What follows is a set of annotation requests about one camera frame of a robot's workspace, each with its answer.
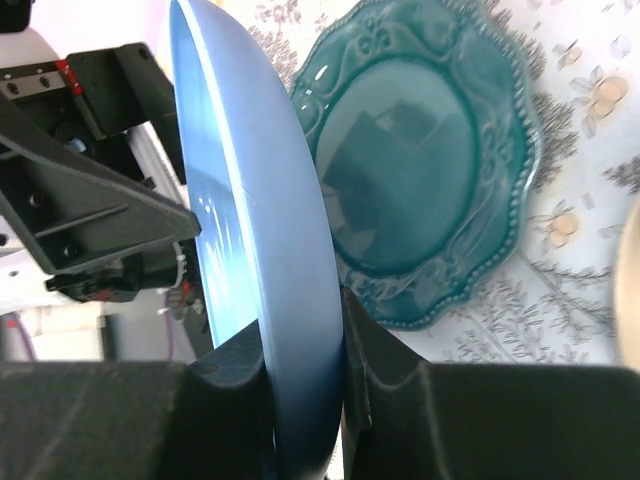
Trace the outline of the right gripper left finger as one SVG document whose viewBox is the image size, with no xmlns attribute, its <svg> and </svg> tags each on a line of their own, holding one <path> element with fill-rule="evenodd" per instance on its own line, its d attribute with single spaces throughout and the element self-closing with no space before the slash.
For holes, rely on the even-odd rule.
<svg viewBox="0 0 640 480">
<path fill-rule="evenodd" d="M 271 479 L 256 324 L 190 364 L 1 366 L 5 479 Z"/>
</svg>

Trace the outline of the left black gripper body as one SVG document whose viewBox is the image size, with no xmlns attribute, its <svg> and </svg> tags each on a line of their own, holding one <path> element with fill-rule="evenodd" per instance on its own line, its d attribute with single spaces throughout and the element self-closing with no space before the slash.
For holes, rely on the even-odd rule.
<svg viewBox="0 0 640 480">
<path fill-rule="evenodd" d="M 174 90 L 147 45 L 4 68 L 2 99 L 72 151 L 189 210 Z M 1 214 L 1 310 L 12 314 L 65 301 L 124 303 L 142 290 L 199 292 L 195 238 L 49 275 Z"/>
</svg>

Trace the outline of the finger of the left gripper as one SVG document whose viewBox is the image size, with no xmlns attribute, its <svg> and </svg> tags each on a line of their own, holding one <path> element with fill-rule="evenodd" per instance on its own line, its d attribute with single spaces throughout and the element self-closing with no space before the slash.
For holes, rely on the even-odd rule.
<svg viewBox="0 0 640 480">
<path fill-rule="evenodd" d="M 1 101 L 1 214 L 49 275 L 197 236 L 185 207 L 72 151 Z"/>
</svg>

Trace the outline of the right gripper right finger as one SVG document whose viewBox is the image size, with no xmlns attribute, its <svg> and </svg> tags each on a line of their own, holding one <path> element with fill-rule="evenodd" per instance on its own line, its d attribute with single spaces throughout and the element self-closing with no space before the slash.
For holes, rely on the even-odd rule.
<svg viewBox="0 0 640 480">
<path fill-rule="evenodd" d="M 341 295 L 347 478 L 638 477 L 635 372 L 431 363 Z"/>
</svg>

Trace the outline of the light blue plate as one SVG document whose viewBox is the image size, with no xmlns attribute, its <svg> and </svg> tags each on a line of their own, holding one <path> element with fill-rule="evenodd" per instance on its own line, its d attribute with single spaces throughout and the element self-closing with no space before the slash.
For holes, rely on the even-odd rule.
<svg viewBox="0 0 640 480">
<path fill-rule="evenodd" d="M 231 15 L 174 1 L 177 118 L 215 346 L 257 322 L 278 473 L 320 479 L 343 397 L 343 322 L 319 182 L 270 60 Z"/>
</svg>

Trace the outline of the dark teal scalloped plate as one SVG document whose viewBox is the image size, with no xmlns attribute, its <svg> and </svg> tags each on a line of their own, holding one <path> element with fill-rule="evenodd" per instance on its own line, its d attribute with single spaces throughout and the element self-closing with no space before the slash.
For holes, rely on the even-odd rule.
<svg viewBox="0 0 640 480">
<path fill-rule="evenodd" d="M 361 1 L 292 80 L 341 283 L 423 329 L 516 249 L 543 150 L 526 59 L 480 1 Z"/>
</svg>

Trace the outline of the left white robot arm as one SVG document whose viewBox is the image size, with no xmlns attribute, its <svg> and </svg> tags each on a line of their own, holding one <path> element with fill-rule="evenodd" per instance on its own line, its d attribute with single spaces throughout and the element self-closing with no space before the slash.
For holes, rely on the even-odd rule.
<svg viewBox="0 0 640 480">
<path fill-rule="evenodd" d="M 1 354 L 211 346 L 164 1 L 1 5 Z"/>
</svg>

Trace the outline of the floral patterned table mat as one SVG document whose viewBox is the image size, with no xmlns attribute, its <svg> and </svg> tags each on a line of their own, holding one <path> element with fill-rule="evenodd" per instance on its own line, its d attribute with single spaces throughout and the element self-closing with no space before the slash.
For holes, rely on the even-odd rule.
<svg viewBox="0 0 640 480">
<path fill-rule="evenodd" d="M 291 92 L 317 38 L 359 2 L 228 8 Z M 615 253 L 639 188 L 639 5 L 480 2 L 526 59 L 543 135 L 522 237 L 467 302 L 423 329 L 388 328 L 432 361 L 614 363 Z"/>
</svg>

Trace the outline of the cream and green floral plate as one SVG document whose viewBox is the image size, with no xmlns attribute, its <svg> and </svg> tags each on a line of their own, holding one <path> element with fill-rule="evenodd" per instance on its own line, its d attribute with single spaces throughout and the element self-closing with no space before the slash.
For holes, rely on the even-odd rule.
<svg viewBox="0 0 640 480">
<path fill-rule="evenodd" d="M 621 362 L 636 372 L 640 366 L 640 213 L 636 198 L 620 236 L 614 275 L 613 303 Z"/>
</svg>

